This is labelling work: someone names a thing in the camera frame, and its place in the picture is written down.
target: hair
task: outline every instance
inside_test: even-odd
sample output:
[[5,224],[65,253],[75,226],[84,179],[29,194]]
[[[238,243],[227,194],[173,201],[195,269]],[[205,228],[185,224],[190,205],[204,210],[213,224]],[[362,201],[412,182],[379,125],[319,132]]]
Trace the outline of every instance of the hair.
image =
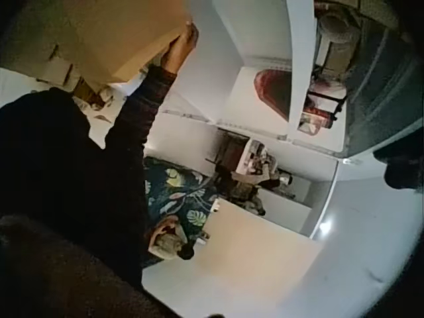
[[190,260],[194,256],[193,245],[190,243],[181,246],[181,250],[177,252],[177,255],[183,260]]

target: wall light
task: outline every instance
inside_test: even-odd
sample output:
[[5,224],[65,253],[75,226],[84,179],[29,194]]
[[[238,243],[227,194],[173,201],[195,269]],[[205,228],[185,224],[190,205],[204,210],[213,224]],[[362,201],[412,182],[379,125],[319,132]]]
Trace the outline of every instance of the wall light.
[[327,222],[322,222],[319,225],[319,230],[321,231],[322,235],[327,235],[329,234],[330,230],[331,230],[331,222],[327,221]]

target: cardboard box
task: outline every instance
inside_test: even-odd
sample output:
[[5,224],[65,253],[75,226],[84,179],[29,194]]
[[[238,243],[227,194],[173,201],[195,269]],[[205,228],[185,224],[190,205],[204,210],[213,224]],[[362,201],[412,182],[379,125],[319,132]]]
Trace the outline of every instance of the cardboard box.
[[185,27],[184,0],[29,0],[0,42],[0,66],[39,78],[55,45],[88,81],[129,81]]

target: dark sweater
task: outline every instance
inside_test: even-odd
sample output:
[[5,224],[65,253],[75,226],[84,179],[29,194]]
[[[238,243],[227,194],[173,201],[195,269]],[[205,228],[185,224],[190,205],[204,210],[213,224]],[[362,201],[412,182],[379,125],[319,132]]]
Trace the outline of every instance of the dark sweater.
[[102,150],[70,94],[25,95],[0,109],[0,216],[24,215],[141,290],[147,204],[143,144],[175,75],[153,67]]

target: blue floral blanket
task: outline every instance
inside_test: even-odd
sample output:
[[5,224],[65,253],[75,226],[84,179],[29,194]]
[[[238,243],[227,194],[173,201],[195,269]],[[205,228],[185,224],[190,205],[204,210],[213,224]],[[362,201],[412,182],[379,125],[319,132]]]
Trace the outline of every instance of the blue floral blanket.
[[144,178],[151,227],[167,215],[177,215],[187,238],[195,240],[217,198],[210,178],[153,157],[144,159]]

